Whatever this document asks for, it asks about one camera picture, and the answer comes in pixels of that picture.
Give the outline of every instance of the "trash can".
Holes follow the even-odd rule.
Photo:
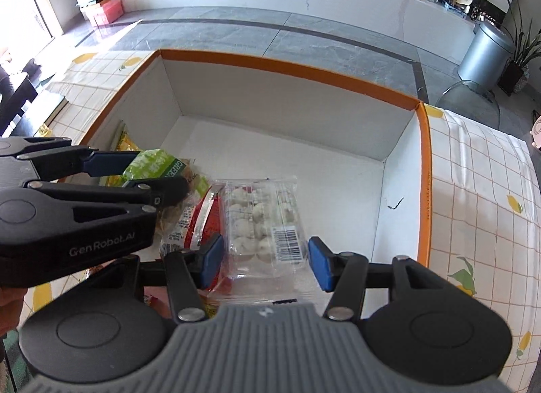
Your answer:
[[[483,21],[458,67],[458,75],[462,80],[472,80],[492,89],[514,51],[515,44],[509,37],[490,22]]]

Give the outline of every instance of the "red box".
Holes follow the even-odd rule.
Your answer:
[[[108,25],[124,15],[121,0],[107,0],[87,7],[85,13],[92,26]]]

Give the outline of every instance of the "barcode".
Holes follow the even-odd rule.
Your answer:
[[[294,226],[273,227],[272,238],[276,245],[276,257],[280,262],[299,263],[302,261],[302,252]]]

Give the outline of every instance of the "plastic egg carton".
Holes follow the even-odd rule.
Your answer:
[[[307,264],[307,242],[294,194],[282,180],[227,181],[222,224],[229,278],[275,277]]]

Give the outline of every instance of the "person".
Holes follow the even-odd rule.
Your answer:
[[[0,337],[18,326],[27,292],[28,289],[0,288]]]

